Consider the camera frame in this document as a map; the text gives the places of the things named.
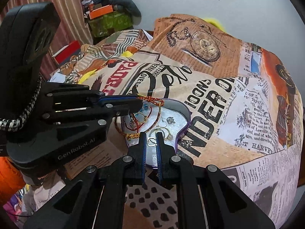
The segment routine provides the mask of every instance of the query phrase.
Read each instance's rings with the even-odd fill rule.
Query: black cable
[[[31,217],[31,215],[17,215],[17,214],[9,213],[8,211],[6,211],[6,212],[10,215],[17,216],[17,217]]]

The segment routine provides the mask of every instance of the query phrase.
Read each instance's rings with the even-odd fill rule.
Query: orange pillow
[[[25,182],[17,170],[6,157],[0,157],[0,206],[3,206]]]

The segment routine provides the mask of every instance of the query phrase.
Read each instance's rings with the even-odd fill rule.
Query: green box
[[[109,36],[114,32],[131,27],[131,17],[124,13],[114,11],[88,21],[93,37]]]

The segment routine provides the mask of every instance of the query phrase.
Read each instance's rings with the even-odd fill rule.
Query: metal bolt
[[[132,160],[132,157],[131,157],[131,156],[125,156],[125,157],[123,157],[123,161],[124,161],[125,163],[129,163],[131,160]]]
[[[174,161],[174,162],[179,162],[181,160],[181,157],[179,157],[179,156],[172,156],[172,161]]]
[[[96,167],[94,165],[89,165],[87,168],[86,168],[86,171],[88,173],[92,173],[96,170]]]
[[[43,114],[42,115],[42,118],[44,118],[44,119],[48,119],[50,117],[50,114]]]
[[[99,123],[101,126],[104,126],[104,125],[107,124],[107,121],[105,121],[105,120],[98,120],[97,123]]]
[[[216,172],[217,171],[217,167],[215,165],[209,165],[208,166],[208,170],[211,172]]]

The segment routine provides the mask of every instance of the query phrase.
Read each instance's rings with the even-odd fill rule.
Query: pink curtain
[[[53,2],[61,19],[49,53],[44,57],[40,69],[43,78],[48,80],[50,74],[58,68],[51,57],[54,53],[74,40],[78,40],[81,44],[92,44],[92,37],[88,25],[84,22],[81,0],[9,0],[0,14],[0,22],[8,10],[15,6],[43,1]]]

